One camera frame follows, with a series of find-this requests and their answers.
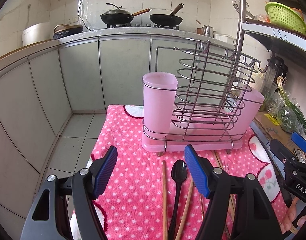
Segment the blue gripper pad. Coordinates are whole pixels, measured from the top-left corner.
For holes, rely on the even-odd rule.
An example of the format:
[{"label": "blue gripper pad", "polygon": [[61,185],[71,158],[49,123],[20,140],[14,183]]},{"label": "blue gripper pad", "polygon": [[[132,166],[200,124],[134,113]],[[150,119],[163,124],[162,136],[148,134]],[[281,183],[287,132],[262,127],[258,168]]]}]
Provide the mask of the blue gripper pad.
[{"label": "blue gripper pad", "polygon": [[210,190],[208,188],[207,175],[202,168],[201,158],[197,155],[192,145],[185,147],[184,158],[198,192],[204,197],[208,197]]},{"label": "blue gripper pad", "polygon": [[306,153],[306,140],[296,132],[292,133],[291,138],[292,141]]},{"label": "blue gripper pad", "polygon": [[93,195],[98,198],[105,191],[105,188],[109,182],[112,175],[113,169],[117,162],[117,149],[114,146],[110,146],[103,158],[95,160],[93,164],[97,161],[101,161],[102,164],[95,169],[94,176],[94,189]]}]

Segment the yellow label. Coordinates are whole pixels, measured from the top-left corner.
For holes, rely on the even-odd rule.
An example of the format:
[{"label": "yellow label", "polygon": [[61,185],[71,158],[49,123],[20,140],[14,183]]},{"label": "yellow label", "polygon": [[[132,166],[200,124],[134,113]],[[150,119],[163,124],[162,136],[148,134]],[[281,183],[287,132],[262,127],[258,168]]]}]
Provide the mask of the yellow label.
[{"label": "yellow label", "polygon": [[273,124],[275,124],[275,125],[280,125],[280,124],[277,122],[277,120],[275,119],[275,117],[272,117],[272,116],[269,115],[269,114],[265,114],[265,116],[266,116],[268,119],[270,119],[270,121],[271,121]]}]

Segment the pink tablecloth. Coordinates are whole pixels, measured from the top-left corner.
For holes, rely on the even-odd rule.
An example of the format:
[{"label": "pink tablecloth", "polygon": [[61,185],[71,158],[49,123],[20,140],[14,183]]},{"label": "pink tablecloth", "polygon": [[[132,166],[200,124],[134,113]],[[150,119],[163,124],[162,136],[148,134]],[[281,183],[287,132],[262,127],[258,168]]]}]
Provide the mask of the pink tablecloth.
[{"label": "pink tablecloth", "polygon": [[[92,152],[92,159],[101,158],[111,145],[117,147],[118,159],[105,193],[96,200],[104,210],[109,239],[162,239],[162,182],[161,163],[166,161],[168,183],[168,221],[172,216],[175,183],[170,172],[177,159],[184,159],[183,152],[167,152],[162,157],[145,151],[141,146],[142,108],[133,106],[108,107],[107,119]],[[222,164],[232,175],[254,173],[267,192],[272,206],[281,221],[286,206],[281,197],[276,177],[263,156],[260,144],[251,129],[244,136],[243,147],[230,155],[219,151]],[[212,151],[201,151],[200,156],[218,166]],[[182,186],[177,225],[187,198],[190,175]],[[208,201],[204,199],[205,210]],[[194,239],[201,224],[200,199],[196,188],[184,227],[182,239]]]}]

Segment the shelf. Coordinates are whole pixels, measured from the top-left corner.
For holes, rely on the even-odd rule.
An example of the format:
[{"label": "shelf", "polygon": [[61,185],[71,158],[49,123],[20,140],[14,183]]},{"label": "shelf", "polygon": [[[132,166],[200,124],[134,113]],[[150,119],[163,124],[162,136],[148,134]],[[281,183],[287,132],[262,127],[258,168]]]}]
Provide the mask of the shelf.
[{"label": "shelf", "polygon": [[274,24],[247,19],[242,24],[246,34],[281,56],[306,68],[306,36]]}]

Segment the green onion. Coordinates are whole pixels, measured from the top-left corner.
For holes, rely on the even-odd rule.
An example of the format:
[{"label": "green onion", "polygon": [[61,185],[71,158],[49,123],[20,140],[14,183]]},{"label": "green onion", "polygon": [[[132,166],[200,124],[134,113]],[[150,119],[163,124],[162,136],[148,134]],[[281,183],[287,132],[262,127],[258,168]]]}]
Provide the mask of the green onion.
[{"label": "green onion", "polygon": [[283,78],[282,76],[279,76],[276,80],[277,82],[277,86],[279,88],[279,93],[280,96],[284,99],[284,105],[289,107],[290,109],[292,109],[294,111],[294,113],[297,115],[298,120],[300,121],[300,123],[303,125],[304,127],[304,133],[306,134],[306,119],[302,113],[302,111],[295,106],[287,97],[285,90],[283,88],[283,83],[285,83],[287,81],[286,78]]}]

